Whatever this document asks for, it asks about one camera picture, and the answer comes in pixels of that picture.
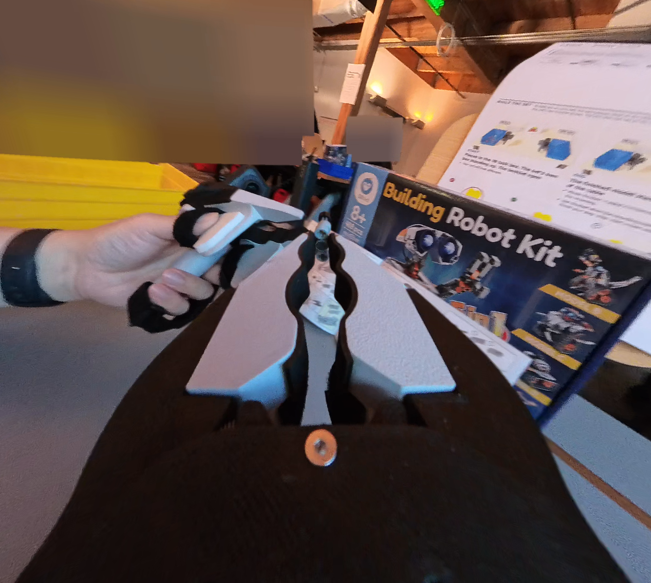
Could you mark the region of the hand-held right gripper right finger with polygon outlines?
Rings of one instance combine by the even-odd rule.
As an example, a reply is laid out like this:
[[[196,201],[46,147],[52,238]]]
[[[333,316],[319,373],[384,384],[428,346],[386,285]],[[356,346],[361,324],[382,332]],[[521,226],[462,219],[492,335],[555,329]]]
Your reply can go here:
[[[364,424],[368,407],[454,391],[454,378],[405,283],[341,235],[330,234],[328,246],[335,300],[344,312],[328,376],[331,423]]]

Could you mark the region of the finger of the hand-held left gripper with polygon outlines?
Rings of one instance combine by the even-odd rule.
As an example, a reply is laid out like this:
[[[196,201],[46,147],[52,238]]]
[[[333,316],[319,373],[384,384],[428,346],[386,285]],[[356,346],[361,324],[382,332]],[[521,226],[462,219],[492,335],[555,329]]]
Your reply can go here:
[[[265,262],[290,243],[291,240],[286,240],[284,242],[271,240],[263,244],[245,240],[243,242],[243,247],[246,248],[246,250],[238,259],[234,274],[231,278],[231,285],[239,286],[243,280],[248,278]]]
[[[291,229],[282,229],[287,237],[306,231],[301,209],[241,188],[219,188],[219,209],[219,246],[228,246],[260,222],[292,224]]]

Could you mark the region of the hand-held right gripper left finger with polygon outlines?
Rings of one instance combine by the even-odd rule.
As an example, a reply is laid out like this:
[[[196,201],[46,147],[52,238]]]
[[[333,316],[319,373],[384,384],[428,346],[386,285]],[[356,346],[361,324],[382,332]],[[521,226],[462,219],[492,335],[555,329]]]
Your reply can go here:
[[[301,423],[309,356],[300,309],[316,237],[303,233],[232,292],[185,390],[255,401],[283,425]]]

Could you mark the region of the grey desk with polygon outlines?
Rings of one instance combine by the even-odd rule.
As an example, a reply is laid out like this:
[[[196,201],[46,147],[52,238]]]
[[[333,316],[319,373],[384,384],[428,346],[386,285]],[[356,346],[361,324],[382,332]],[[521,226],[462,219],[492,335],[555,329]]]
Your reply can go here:
[[[330,339],[299,425],[187,393],[234,290],[155,334],[127,304],[1,295],[2,582],[650,581],[592,537],[515,389],[414,289],[452,392],[333,425]]]

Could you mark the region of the white printed task sheet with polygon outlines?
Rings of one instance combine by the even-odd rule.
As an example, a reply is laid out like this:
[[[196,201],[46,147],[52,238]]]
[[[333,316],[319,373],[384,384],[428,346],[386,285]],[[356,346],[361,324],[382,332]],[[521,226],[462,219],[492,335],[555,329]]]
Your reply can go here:
[[[559,42],[525,60],[439,186],[650,254],[650,45]]]

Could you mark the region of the person's left hand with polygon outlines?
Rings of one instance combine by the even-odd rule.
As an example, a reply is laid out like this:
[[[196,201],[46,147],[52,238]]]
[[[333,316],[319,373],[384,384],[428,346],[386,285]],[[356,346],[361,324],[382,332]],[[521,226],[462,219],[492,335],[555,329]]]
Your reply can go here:
[[[91,300],[126,307],[150,282],[149,300],[173,317],[216,292],[219,265],[203,276],[175,268],[186,253],[173,237],[175,216],[139,214],[93,229],[55,231],[37,253],[38,282],[59,302]]]

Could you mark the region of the blue robot kit box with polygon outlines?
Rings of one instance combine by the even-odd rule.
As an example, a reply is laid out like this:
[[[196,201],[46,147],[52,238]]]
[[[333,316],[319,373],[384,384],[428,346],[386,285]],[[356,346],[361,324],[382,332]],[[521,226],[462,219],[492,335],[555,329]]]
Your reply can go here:
[[[546,424],[650,302],[650,259],[354,163],[338,232],[529,362],[511,376]]]

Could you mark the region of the yellow plastic bin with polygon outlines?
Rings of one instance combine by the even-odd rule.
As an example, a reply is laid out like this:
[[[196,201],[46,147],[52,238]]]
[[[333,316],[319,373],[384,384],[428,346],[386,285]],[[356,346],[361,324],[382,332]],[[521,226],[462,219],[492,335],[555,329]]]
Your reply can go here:
[[[197,186],[171,164],[1,155],[1,226],[90,229],[143,213],[175,215]]]

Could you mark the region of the wooden sheet stand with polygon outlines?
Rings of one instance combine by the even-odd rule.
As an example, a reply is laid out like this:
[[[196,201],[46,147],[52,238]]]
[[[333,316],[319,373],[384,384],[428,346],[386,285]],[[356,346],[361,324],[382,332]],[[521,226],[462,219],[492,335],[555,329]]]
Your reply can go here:
[[[423,166],[416,176],[417,180],[435,186],[451,165],[463,145],[469,131],[475,124],[479,113],[460,118],[452,123],[437,140]]]

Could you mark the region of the black wristband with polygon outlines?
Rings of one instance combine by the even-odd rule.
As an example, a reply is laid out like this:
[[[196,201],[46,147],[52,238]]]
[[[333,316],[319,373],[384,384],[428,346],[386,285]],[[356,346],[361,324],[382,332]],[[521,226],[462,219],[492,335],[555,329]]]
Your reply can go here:
[[[1,294],[15,308],[51,308],[64,304],[53,299],[38,280],[37,252],[56,229],[22,229],[1,257]]]

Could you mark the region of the wooden post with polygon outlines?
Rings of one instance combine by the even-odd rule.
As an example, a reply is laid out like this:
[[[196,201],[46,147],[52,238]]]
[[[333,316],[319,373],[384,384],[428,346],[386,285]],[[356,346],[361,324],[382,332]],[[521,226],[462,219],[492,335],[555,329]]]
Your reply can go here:
[[[355,65],[363,65],[359,88],[354,104],[342,103],[330,143],[332,145],[346,144],[346,129],[348,119],[359,113],[365,89],[369,79],[379,41],[385,29],[389,10],[393,0],[377,0],[373,13],[366,14],[362,26],[361,36],[355,52]]]

